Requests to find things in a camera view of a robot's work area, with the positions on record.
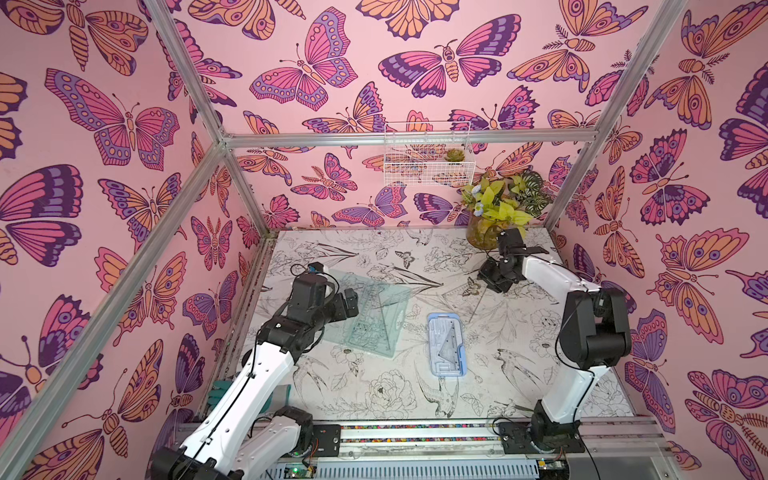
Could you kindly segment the green transparent ruler set pouch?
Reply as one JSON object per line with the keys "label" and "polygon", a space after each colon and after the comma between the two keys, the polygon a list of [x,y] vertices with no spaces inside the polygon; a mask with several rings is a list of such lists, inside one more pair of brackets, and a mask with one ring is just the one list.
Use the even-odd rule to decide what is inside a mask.
{"label": "green transparent ruler set pouch", "polygon": [[404,284],[385,283],[340,270],[331,270],[330,274],[339,281],[342,291],[355,291],[359,313],[329,324],[323,340],[393,358],[412,297],[411,289]]}

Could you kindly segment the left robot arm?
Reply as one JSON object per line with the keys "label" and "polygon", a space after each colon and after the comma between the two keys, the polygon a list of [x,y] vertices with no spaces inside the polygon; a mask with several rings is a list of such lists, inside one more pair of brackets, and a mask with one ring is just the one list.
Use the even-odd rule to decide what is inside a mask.
{"label": "left robot arm", "polygon": [[306,460],[318,444],[312,414],[289,405],[268,424],[261,410],[327,325],[357,317],[359,300],[312,264],[293,279],[286,301],[259,329],[245,364],[210,414],[176,448],[150,462],[152,479],[257,479],[284,456]]}

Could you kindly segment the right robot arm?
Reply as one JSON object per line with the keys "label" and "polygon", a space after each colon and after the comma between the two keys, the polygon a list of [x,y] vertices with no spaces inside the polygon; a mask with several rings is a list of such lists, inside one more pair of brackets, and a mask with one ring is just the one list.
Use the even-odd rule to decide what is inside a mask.
{"label": "right robot arm", "polygon": [[580,438],[582,404],[632,349],[625,294],[579,277],[542,247],[526,245],[516,228],[498,234],[497,249],[498,256],[487,258],[478,274],[491,290],[505,293],[528,281],[564,307],[554,341],[561,367],[528,427],[536,450],[558,452]]}

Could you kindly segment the potted green leafy plant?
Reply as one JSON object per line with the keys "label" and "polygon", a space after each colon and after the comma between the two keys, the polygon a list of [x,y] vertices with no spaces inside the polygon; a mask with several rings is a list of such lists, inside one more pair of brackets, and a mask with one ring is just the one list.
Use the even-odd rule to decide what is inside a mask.
{"label": "potted green leafy plant", "polygon": [[483,177],[461,189],[462,203],[469,211],[467,241],[480,250],[493,250],[504,230],[525,235],[527,225],[552,203],[544,191],[542,177],[526,170],[504,179]]}

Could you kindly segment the blue plastic geometry case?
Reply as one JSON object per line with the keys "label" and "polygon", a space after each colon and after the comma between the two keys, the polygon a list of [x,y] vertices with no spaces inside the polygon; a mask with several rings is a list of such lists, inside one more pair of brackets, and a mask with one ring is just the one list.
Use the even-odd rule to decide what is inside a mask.
{"label": "blue plastic geometry case", "polygon": [[465,376],[468,364],[459,316],[431,313],[427,317],[427,331],[431,373],[444,378]]}

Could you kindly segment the small succulent in basket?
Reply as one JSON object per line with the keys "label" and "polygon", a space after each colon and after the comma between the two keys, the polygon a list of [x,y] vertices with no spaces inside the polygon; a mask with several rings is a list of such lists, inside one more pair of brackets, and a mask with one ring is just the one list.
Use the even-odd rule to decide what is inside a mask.
{"label": "small succulent in basket", "polygon": [[465,152],[463,149],[449,149],[445,152],[444,160],[451,163],[459,163],[465,160]]}

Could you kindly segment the aluminium frame struts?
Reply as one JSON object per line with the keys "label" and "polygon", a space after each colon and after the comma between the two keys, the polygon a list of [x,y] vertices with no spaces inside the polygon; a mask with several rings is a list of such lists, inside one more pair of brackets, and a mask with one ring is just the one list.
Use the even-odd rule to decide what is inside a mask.
{"label": "aluminium frame struts", "polygon": [[163,35],[173,59],[181,68],[183,79],[192,99],[197,101],[199,113],[207,128],[212,132],[214,144],[208,150],[201,166],[194,170],[169,213],[161,220],[159,227],[150,235],[147,244],[139,250],[128,265],[116,287],[107,294],[95,309],[81,340],[70,350],[63,365],[53,374],[50,386],[32,402],[18,430],[13,433],[1,449],[1,476],[4,479],[19,479],[37,452],[42,440],[54,426],[55,420],[64,411],[91,363],[105,347],[108,337],[137,292],[150,269],[159,260],[172,240],[182,218],[193,206],[202,182],[219,163],[227,164],[234,175],[236,185],[244,197],[251,215],[260,215],[252,192],[242,175],[232,153],[235,148],[251,148],[261,145],[278,146],[391,146],[411,144],[450,143],[460,138],[464,143],[523,143],[525,141],[575,140],[583,143],[580,156],[569,177],[565,189],[559,195],[546,220],[547,229],[553,229],[556,220],[564,212],[565,204],[571,199],[581,183],[602,145],[607,139],[619,115],[623,112],[641,77],[646,73],[653,58],[674,26],[675,21],[687,4],[684,1],[662,1],[646,33],[638,41],[632,60],[610,100],[605,104],[596,126],[592,129],[533,129],[527,131],[454,131],[392,132],[361,134],[274,134],[262,137],[255,135],[230,135],[226,133],[216,117],[211,103],[205,98],[203,87],[192,69],[191,60],[183,49],[180,35],[165,5],[158,1],[148,2],[156,28]]}

